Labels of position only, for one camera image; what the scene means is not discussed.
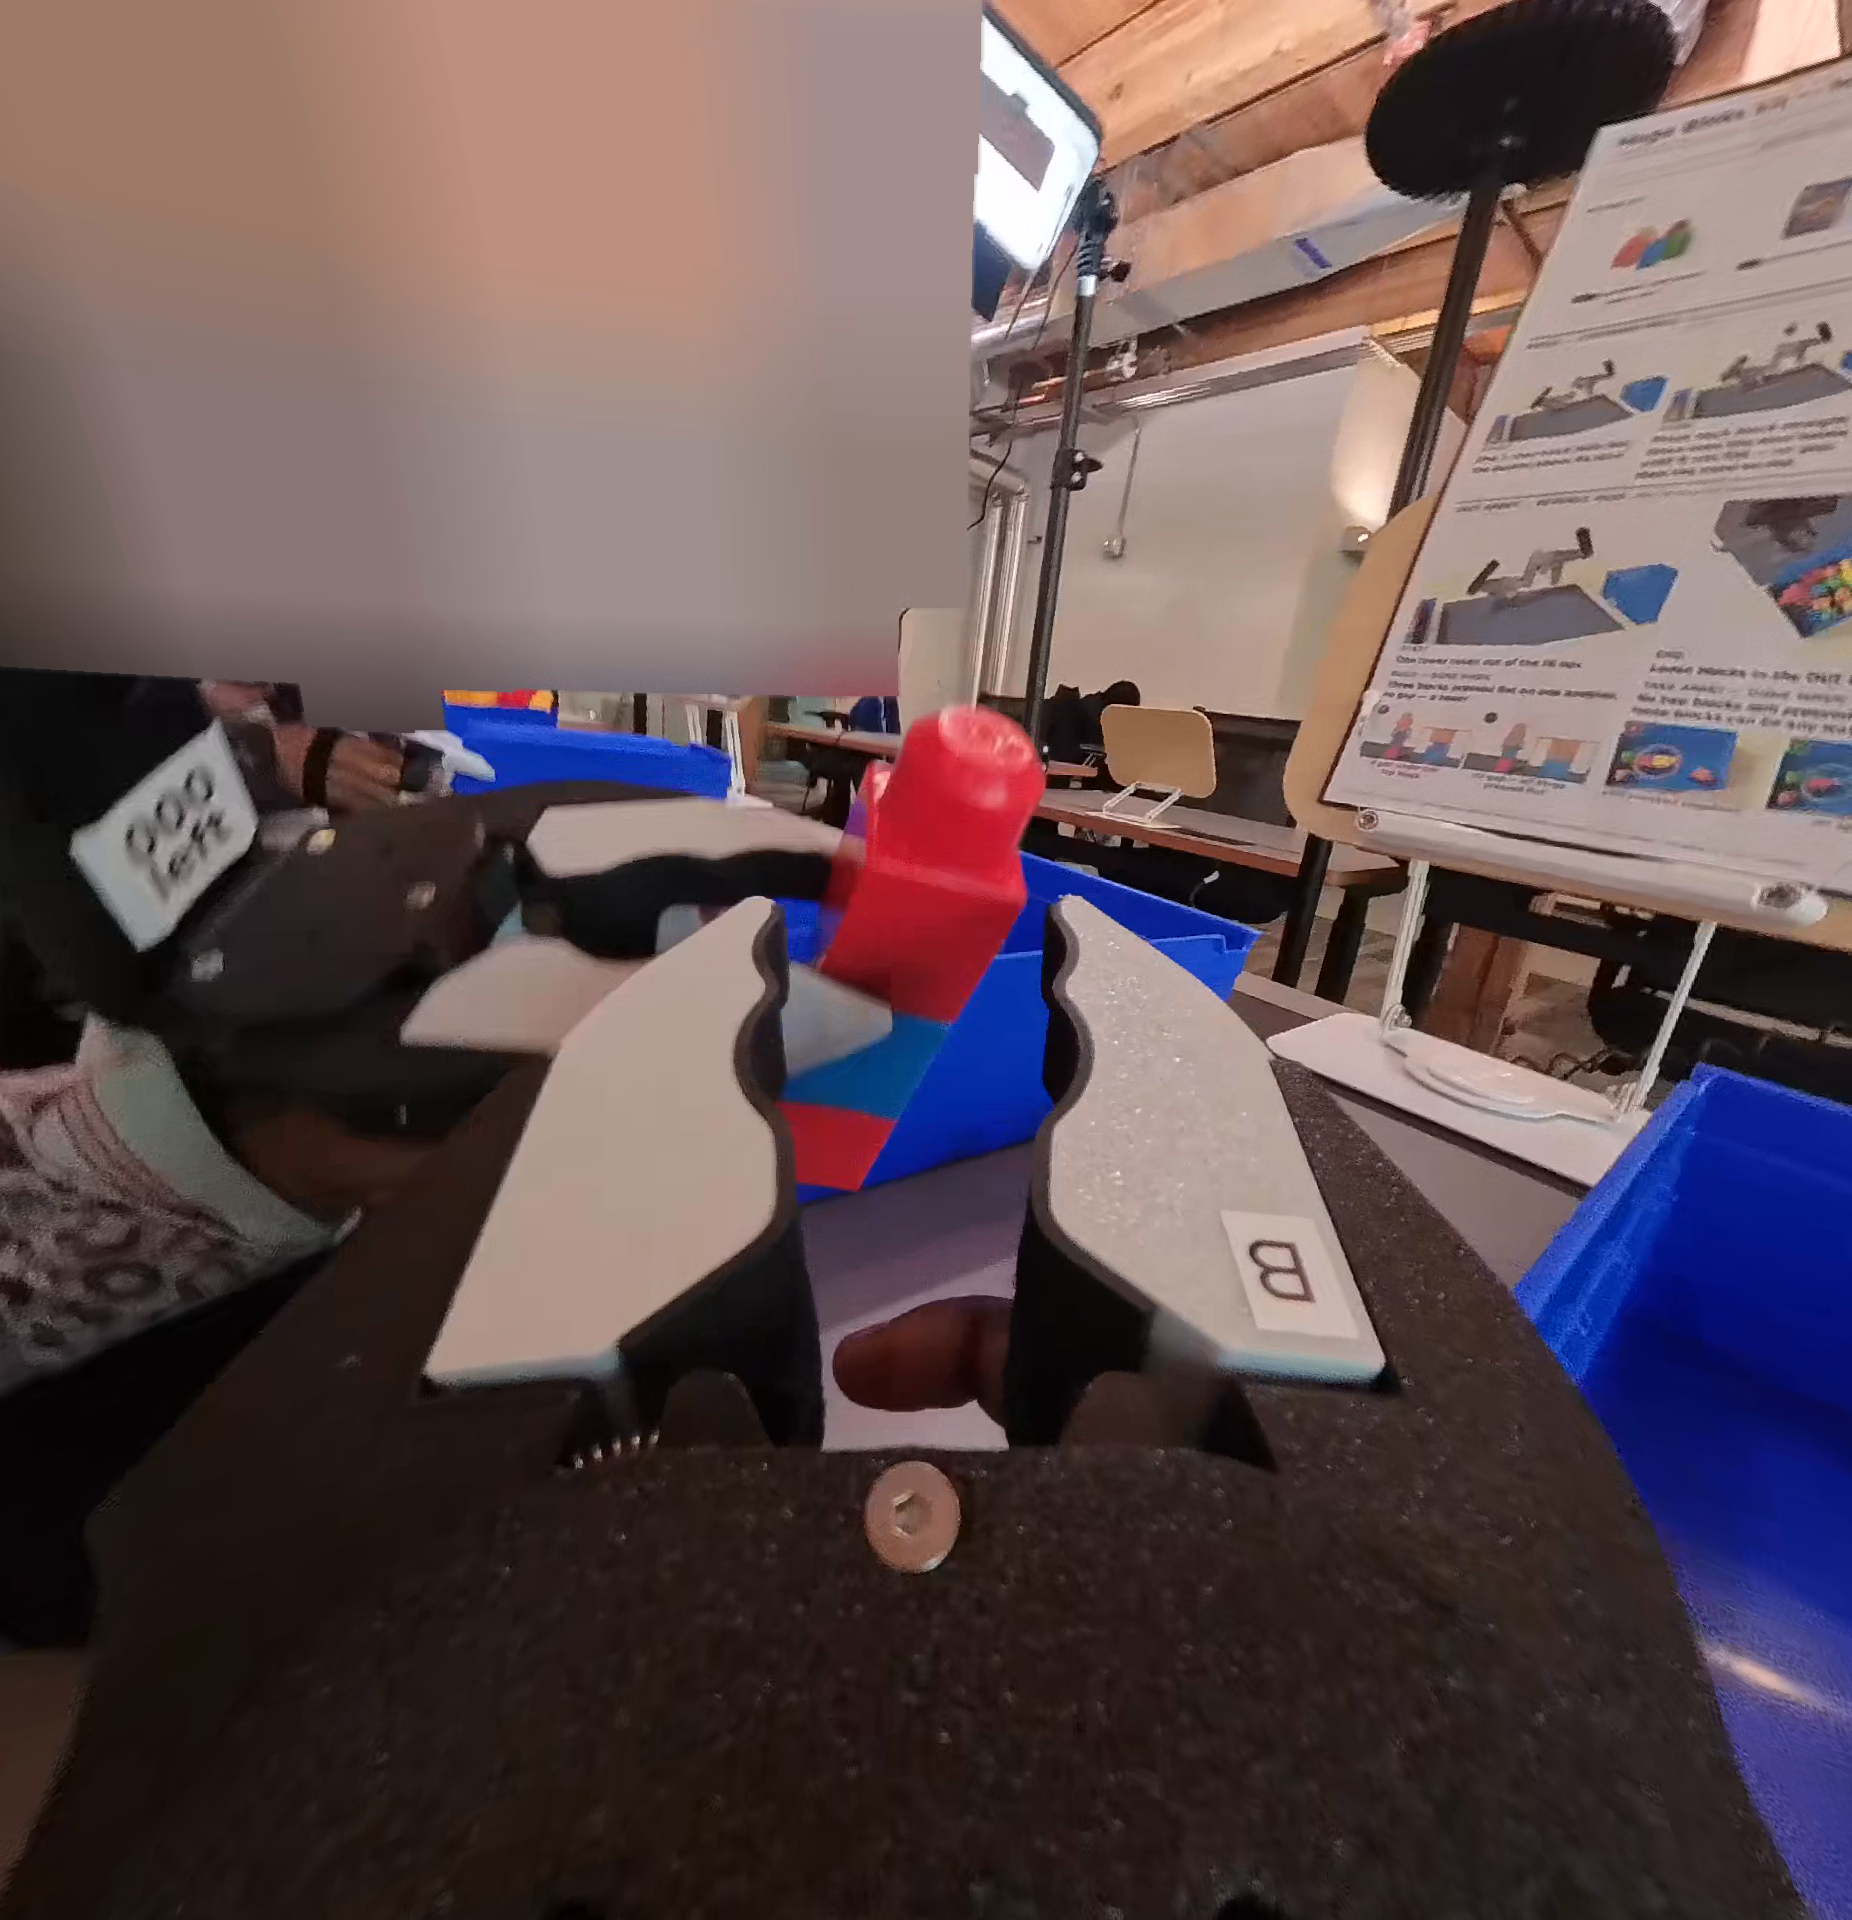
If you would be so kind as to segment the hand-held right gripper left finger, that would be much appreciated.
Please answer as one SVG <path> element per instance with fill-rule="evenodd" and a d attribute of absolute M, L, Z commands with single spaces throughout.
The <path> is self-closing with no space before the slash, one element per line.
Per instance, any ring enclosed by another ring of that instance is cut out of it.
<path fill-rule="evenodd" d="M 581 1435 L 739 1382 L 770 1445 L 823 1439 L 823 1356 L 781 1112 L 789 949 L 748 898 L 557 1045 L 425 1360 L 444 1401 L 567 1386 Z"/>

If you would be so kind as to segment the white poster stand base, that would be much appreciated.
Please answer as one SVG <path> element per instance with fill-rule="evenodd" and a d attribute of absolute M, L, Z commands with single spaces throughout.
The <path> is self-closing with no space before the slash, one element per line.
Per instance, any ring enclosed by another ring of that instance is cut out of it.
<path fill-rule="evenodd" d="M 1548 878 L 1633 881 L 1637 892 L 1647 892 L 1652 911 L 1670 914 L 1680 906 L 1696 920 L 1680 983 L 1674 984 L 1669 1014 L 1658 1020 L 1639 1072 L 1623 1090 L 1604 1093 L 1433 1037 L 1412 1026 L 1404 1008 L 1404 976 L 1408 969 L 1408 949 L 1420 934 L 1430 874 L 1430 860 L 1408 860 L 1404 925 L 1388 966 L 1381 1014 L 1334 1014 L 1277 1036 L 1270 1041 L 1270 1052 L 1285 1063 L 1323 1075 L 1341 1090 L 1355 1090 L 1400 1117 L 1415 1117 L 1487 1147 L 1492 1154 L 1593 1188 L 1651 1122 L 1651 1087 L 1658 1080 L 1658 1065 L 1719 920 L 1738 904 L 1730 876 L 1719 868 L 1596 858 L 1577 848 L 1557 852 L 1540 868 Z"/>

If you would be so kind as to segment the black office chair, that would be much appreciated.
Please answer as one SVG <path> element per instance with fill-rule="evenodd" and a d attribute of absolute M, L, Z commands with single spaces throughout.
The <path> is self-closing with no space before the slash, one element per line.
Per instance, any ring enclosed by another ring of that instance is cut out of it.
<path fill-rule="evenodd" d="M 1107 707 L 1139 707 L 1140 701 L 1140 689 L 1129 679 L 1102 693 L 1058 687 L 1045 701 L 1045 759 L 1076 766 L 1102 763 Z"/>

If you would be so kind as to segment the wooden chair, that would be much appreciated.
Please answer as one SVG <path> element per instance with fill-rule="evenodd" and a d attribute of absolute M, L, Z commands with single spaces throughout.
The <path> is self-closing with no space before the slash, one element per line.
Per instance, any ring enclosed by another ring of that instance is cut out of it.
<path fill-rule="evenodd" d="M 1220 760 L 1206 711 L 1107 706 L 1099 722 L 1104 771 L 1120 798 L 1154 795 L 1166 808 L 1217 795 Z"/>

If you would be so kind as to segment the instruction poster board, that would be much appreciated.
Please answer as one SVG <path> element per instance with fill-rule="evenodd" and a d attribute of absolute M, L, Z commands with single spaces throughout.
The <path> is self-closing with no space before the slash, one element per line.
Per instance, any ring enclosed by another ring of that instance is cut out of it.
<path fill-rule="evenodd" d="M 1852 902 L 1852 56 L 1604 130 L 1295 777 L 1429 855 Z"/>

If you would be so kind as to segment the LED light panel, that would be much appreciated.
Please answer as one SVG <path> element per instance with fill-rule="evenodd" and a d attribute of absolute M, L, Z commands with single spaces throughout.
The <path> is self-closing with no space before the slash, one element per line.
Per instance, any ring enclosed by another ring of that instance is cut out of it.
<path fill-rule="evenodd" d="M 982 6 L 973 316 L 996 321 L 1009 279 L 1035 279 L 1104 153 L 1104 127 L 1058 65 Z"/>

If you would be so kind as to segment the person's left hand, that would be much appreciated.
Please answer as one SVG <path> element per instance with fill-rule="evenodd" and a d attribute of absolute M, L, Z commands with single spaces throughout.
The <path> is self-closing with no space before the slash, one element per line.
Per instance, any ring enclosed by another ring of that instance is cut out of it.
<path fill-rule="evenodd" d="M 357 1140 L 316 1109 L 238 1098 L 217 1133 L 250 1179 L 308 1220 L 334 1226 L 368 1202 Z"/>

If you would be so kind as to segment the rectangular metal duct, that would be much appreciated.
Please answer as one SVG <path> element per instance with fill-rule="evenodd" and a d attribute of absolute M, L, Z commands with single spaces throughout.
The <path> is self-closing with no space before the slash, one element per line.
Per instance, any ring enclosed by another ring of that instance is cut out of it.
<path fill-rule="evenodd" d="M 1115 288 L 1111 280 L 1102 288 L 1091 344 L 1099 349 L 1115 345 L 1229 306 L 1314 288 L 1420 234 L 1429 211 L 1424 204 L 1381 190 L 1334 205 L 1303 228 L 1252 230 L 1231 226 L 1220 228 L 1217 236 L 1177 220 L 1179 210 L 1160 211 L 1124 230 L 1120 255 L 1129 262 L 1129 273 Z"/>

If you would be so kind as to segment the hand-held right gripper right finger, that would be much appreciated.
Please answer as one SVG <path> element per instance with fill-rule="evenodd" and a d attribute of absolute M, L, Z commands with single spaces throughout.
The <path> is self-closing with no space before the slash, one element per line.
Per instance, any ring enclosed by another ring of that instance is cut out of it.
<path fill-rule="evenodd" d="M 1045 920 L 1045 1090 L 1012 1266 L 1004 1435 L 1058 1445 L 1102 1382 L 1166 1443 L 1242 1448 L 1252 1386 L 1388 1378 L 1265 1041 L 1085 898 Z"/>

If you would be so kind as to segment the blue mega block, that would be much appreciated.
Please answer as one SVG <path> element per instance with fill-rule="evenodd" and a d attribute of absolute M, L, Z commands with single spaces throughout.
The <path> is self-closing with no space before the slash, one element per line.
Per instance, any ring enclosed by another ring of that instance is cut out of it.
<path fill-rule="evenodd" d="M 892 1014 L 883 1037 L 839 1061 L 792 1072 L 781 1099 L 787 1106 L 834 1106 L 894 1122 L 936 1065 L 952 1033 L 952 1021 Z"/>

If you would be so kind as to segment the black light stand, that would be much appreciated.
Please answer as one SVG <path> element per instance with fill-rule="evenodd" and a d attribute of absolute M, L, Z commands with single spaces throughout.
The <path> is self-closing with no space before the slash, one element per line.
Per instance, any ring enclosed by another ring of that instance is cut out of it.
<path fill-rule="evenodd" d="M 1099 293 L 1107 273 L 1107 247 L 1120 226 L 1120 205 L 1104 175 L 1082 185 L 1072 228 L 1080 236 L 1072 265 L 1072 321 L 1069 352 L 1063 366 L 1059 414 L 1053 467 L 1048 474 L 1048 519 L 1035 590 L 1035 620 L 1029 634 L 1029 675 L 1023 693 L 1023 725 L 1035 745 L 1035 759 L 1048 760 L 1048 679 L 1053 657 L 1058 599 L 1063 576 L 1063 541 L 1069 527 L 1072 496 L 1085 485 L 1095 461 L 1080 447 L 1082 390 L 1088 374 L 1091 335 L 1099 317 Z"/>

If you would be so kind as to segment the blue plastic bin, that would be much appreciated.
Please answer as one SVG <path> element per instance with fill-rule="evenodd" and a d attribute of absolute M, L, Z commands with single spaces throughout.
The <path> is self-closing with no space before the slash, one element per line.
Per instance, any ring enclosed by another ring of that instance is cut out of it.
<path fill-rule="evenodd" d="M 1633 1479 L 1804 1909 L 1852 1917 L 1852 1106 L 1696 1068 L 1517 1296 Z"/>
<path fill-rule="evenodd" d="M 640 734 L 567 728 L 548 706 L 444 694 L 444 725 L 491 766 L 494 778 L 454 777 L 454 793 L 501 793 L 539 781 L 619 781 L 688 798 L 728 798 L 732 763 L 700 743 Z"/>
<path fill-rule="evenodd" d="M 1032 1140 L 1051 1099 L 1045 1090 L 1048 1005 L 1041 987 L 1048 906 L 1067 896 L 1091 902 L 1107 920 L 1156 949 L 1183 972 L 1227 996 L 1256 932 L 1196 906 L 1140 896 L 1048 858 L 1023 855 L 1029 902 L 971 993 L 936 1065 L 865 1188 L 915 1179 L 946 1163 L 977 1160 Z M 812 1205 L 843 1192 L 799 1188 Z"/>

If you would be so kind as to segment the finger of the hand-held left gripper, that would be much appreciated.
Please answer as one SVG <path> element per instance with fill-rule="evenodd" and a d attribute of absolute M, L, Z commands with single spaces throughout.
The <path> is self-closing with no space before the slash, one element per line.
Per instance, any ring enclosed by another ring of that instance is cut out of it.
<path fill-rule="evenodd" d="M 551 804 L 523 840 L 516 881 L 531 934 L 632 963 L 701 911 L 835 902 L 843 829 L 710 798 Z"/>
<path fill-rule="evenodd" d="M 557 938 L 521 934 L 437 979 L 407 1016 L 402 1045 L 548 1057 L 602 996 L 647 969 L 650 959 L 602 959 Z M 892 1010 L 792 963 L 781 1033 L 789 1068 L 819 1068 L 892 1037 Z"/>

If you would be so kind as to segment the black disc stand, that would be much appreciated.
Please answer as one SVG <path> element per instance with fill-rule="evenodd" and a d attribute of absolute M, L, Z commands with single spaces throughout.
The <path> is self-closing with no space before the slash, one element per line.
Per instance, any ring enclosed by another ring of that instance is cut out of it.
<path fill-rule="evenodd" d="M 1601 127 L 1652 111 L 1679 65 L 1658 3 L 1506 3 L 1429 38 L 1381 85 L 1365 158 L 1404 200 L 1462 204 L 1377 534 L 1430 485 L 1440 422 L 1506 194 L 1582 173 Z"/>

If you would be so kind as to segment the person's left forearm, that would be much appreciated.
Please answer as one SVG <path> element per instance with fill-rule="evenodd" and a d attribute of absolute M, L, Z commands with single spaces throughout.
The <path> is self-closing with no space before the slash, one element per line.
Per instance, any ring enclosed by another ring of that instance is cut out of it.
<path fill-rule="evenodd" d="M 328 1252 L 354 1226 L 264 1188 L 162 1041 L 94 1020 L 74 1061 L 0 1068 L 0 1401 Z"/>

